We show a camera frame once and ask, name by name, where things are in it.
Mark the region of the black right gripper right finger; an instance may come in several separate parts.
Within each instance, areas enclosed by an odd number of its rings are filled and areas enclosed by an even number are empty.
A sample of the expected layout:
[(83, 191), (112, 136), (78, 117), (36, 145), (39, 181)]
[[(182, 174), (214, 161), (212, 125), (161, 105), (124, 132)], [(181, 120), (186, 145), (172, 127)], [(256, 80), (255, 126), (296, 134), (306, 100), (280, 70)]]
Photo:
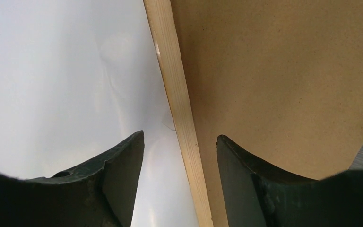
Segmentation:
[(363, 170), (314, 180), (220, 135), (217, 161), (231, 227), (363, 227)]

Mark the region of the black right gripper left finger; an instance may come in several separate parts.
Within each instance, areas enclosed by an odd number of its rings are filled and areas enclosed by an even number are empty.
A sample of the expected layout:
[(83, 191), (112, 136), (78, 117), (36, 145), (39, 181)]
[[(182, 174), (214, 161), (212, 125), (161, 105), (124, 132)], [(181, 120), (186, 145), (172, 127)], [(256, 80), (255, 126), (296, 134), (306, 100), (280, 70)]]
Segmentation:
[(143, 155), (137, 131), (50, 178), (0, 174), (0, 227), (129, 227)]

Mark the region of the illustrated photo print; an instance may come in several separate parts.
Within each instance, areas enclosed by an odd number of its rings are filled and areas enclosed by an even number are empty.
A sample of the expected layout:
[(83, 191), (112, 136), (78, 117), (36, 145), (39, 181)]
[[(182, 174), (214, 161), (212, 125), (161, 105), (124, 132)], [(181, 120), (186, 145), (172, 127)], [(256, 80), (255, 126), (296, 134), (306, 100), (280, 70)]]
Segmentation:
[(142, 130), (132, 226), (196, 227), (141, 0), (0, 0), (0, 173), (80, 164)]

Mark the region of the brown backing board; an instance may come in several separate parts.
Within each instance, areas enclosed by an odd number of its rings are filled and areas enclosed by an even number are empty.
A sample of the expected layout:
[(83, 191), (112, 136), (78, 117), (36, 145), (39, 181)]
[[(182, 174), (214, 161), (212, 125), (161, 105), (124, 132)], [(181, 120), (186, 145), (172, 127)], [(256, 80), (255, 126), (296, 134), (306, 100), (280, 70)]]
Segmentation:
[(216, 139), (292, 173), (349, 168), (363, 144), (363, 0), (173, 0), (214, 226)]

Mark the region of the orange wooden picture frame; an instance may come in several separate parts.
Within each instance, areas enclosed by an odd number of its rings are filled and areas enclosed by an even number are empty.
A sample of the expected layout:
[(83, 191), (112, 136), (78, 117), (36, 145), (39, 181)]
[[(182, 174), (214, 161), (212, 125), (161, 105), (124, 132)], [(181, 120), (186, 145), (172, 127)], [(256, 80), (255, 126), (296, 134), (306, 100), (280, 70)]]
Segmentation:
[(212, 227), (206, 182), (179, 41), (169, 0), (146, 0), (145, 10), (200, 227)]

